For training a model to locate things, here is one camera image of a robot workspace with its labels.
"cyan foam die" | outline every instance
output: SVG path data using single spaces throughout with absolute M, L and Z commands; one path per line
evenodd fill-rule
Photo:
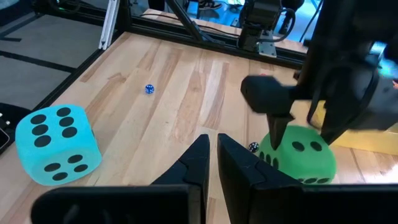
M 89 174 L 101 153 L 84 109 L 58 105 L 31 113 L 16 129 L 22 166 L 42 185 L 58 185 Z

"wooden table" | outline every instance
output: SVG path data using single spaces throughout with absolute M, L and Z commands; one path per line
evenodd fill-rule
M 167 170 L 200 134 L 211 142 L 208 223 L 228 223 L 218 175 L 216 138 L 227 133 L 243 146 L 268 132 L 241 93 L 247 74 L 275 76 L 293 85 L 293 70 L 124 33 L 54 103 L 86 109 L 102 164 L 67 186 L 147 185 Z M 147 95 L 146 84 L 155 86 Z M 296 102 L 292 123 L 306 125 L 308 106 Z M 397 182 L 398 157 L 334 147 L 334 183 Z M 0 223 L 30 223 L 33 201 L 54 187 L 36 184 L 13 144 L 0 157 Z

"green foam die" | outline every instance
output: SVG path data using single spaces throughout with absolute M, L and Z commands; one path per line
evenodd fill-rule
M 329 184 L 336 174 L 328 144 L 315 130 L 302 126 L 287 126 L 277 150 L 267 134 L 255 155 L 304 184 Z

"die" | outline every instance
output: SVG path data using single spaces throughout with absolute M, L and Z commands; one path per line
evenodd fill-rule
M 19 159 L 42 185 L 59 185 L 89 174 L 101 163 L 90 123 L 82 107 L 58 105 L 35 111 L 17 125 Z
M 260 145 L 256 142 L 252 142 L 249 145 L 249 151 L 253 152 L 253 153 L 257 152 L 259 150 L 259 148 L 260 148 Z
M 302 126 L 287 126 L 276 150 L 267 134 L 255 155 L 304 184 L 328 184 L 336 174 L 336 159 L 328 144 L 315 130 Z
M 155 87 L 151 84 L 148 84 L 145 86 L 145 92 L 148 94 L 151 94 L 151 93 L 155 92 Z

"yellow object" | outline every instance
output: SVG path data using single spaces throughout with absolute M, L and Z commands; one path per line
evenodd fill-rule
M 324 101 L 318 104 L 312 121 L 321 126 L 325 118 Z M 387 131 L 346 131 L 332 146 L 352 147 L 372 152 L 398 155 L 398 123 Z

